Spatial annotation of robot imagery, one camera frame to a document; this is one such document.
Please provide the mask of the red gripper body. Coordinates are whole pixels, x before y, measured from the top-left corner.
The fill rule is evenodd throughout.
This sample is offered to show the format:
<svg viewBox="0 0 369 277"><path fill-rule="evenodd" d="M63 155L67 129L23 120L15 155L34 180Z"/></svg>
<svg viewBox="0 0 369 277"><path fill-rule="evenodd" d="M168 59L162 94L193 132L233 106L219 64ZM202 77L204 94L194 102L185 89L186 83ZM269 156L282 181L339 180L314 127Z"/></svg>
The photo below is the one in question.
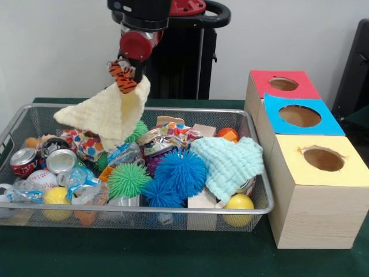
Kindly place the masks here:
<svg viewBox="0 0 369 277"><path fill-rule="evenodd" d="M124 57L133 60L147 60L153 49L159 44L164 31L142 32L128 30L121 34L120 51Z"/></svg>

